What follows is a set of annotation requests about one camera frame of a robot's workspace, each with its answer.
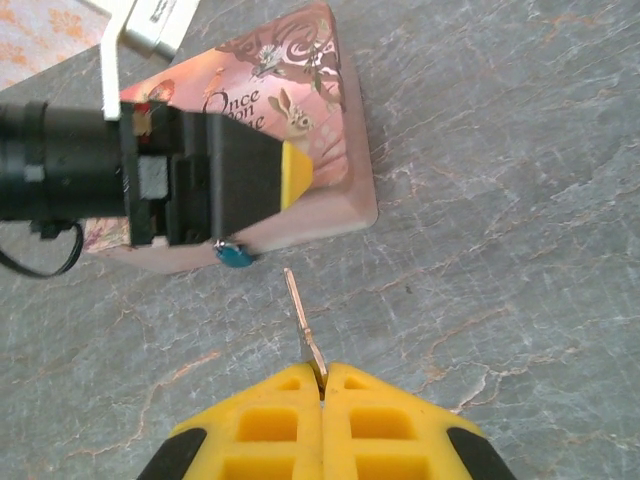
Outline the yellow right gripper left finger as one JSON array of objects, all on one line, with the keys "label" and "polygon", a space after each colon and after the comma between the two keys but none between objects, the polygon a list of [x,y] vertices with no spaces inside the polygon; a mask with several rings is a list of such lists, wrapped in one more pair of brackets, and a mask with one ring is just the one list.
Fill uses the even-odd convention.
[{"label": "yellow right gripper left finger", "polygon": [[295,364],[176,425],[140,479],[320,479],[322,411]]}]

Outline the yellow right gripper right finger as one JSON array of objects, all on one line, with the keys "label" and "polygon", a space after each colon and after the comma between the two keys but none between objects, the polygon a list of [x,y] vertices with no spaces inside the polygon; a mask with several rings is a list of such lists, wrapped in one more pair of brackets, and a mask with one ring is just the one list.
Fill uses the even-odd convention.
[{"label": "yellow right gripper right finger", "polygon": [[513,479],[474,423],[351,365],[329,367],[325,479]]}]

